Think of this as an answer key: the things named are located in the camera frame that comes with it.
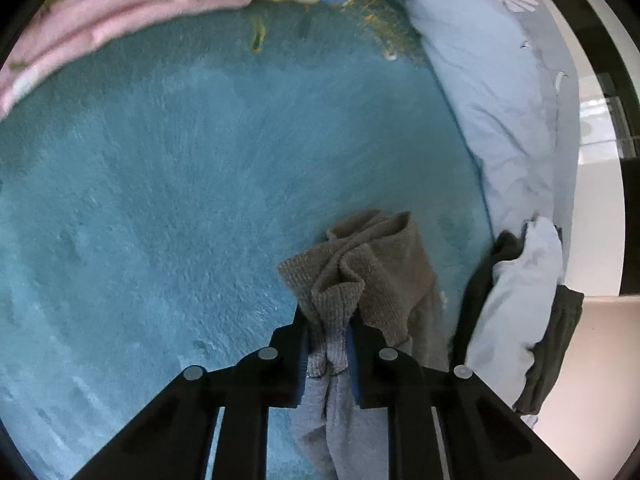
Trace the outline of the grey knit sweater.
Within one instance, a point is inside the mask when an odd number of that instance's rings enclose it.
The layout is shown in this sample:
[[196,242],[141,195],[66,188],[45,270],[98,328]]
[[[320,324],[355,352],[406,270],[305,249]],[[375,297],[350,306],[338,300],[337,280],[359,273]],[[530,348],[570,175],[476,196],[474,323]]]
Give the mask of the grey knit sweater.
[[360,212],[278,272],[309,326],[304,395],[291,416],[296,444],[323,479],[387,478],[387,413],[357,408],[346,330],[359,312],[387,347],[448,370],[442,295],[416,222],[408,211]]

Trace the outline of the dark grey folded garment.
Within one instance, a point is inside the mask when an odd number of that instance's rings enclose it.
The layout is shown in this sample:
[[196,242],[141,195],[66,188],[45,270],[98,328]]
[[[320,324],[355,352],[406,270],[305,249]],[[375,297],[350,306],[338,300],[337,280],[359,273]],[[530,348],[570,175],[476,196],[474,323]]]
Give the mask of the dark grey folded garment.
[[[518,258],[523,251],[524,237],[504,231],[472,274],[462,299],[456,332],[452,338],[451,365],[464,365],[466,349],[480,317],[480,310],[492,287],[492,267],[503,260]],[[526,374],[523,393],[512,406],[521,416],[536,416],[553,389],[562,368],[570,342],[582,316],[584,295],[565,285],[556,285],[549,324],[541,342],[533,348],[534,365]]]

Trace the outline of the light blue folded shirt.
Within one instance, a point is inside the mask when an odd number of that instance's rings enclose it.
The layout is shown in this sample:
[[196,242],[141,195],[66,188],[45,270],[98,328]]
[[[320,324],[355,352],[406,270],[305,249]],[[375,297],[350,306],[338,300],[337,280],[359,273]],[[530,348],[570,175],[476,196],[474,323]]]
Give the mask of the light blue folded shirt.
[[534,365],[533,348],[547,330],[563,273],[562,245],[551,220],[526,223],[523,251],[492,269],[463,364],[512,408]]

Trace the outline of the teal floral bed blanket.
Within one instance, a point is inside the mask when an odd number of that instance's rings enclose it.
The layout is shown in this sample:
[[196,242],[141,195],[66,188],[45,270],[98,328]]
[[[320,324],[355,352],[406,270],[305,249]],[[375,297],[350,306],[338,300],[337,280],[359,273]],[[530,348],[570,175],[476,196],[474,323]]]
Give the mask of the teal floral bed blanket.
[[395,0],[177,18],[40,84],[1,125],[1,418],[34,474],[266,344],[278,264],[365,209],[412,213],[454,326],[491,228]]

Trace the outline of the light blue floral quilt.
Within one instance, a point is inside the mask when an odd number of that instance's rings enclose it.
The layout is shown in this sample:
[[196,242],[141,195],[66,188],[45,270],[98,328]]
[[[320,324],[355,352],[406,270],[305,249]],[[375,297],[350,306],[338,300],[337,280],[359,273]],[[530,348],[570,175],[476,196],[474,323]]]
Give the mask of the light blue floral quilt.
[[559,255],[570,248],[578,155],[577,81],[562,52],[537,44],[496,0],[395,0],[426,60],[387,76],[372,126],[410,162],[416,207],[430,240],[470,242],[469,268],[491,237],[543,223]]

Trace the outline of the pink folded blanket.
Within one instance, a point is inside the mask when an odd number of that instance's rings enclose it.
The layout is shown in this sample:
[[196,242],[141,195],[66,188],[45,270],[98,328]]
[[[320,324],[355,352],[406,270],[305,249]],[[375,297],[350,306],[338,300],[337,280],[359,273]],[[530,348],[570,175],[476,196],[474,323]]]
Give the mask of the pink folded blanket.
[[110,41],[183,15],[239,9],[252,0],[60,0],[37,13],[1,69],[1,116],[64,65]]

